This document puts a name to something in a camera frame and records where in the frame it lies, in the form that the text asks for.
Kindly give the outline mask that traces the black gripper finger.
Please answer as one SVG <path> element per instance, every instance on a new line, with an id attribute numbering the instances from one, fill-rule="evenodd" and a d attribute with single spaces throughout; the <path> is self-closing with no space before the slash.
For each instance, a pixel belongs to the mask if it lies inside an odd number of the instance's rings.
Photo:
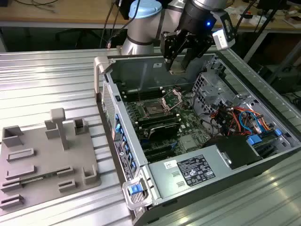
<path id="1" fill-rule="evenodd" d="M 193 59 L 202 57 L 212 46 L 212 44 L 213 38 L 209 35 L 203 40 L 198 41 L 196 44 L 193 44 L 192 47 L 189 47 L 186 51 L 184 59 L 181 62 L 182 68 L 186 69 Z"/>
<path id="2" fill-rule="evenodd" d="M 162 32 L 160 50 L 167 71 L 170 71 L 176 57 L 187 47 L 187 36 L 187 31 Z"/>

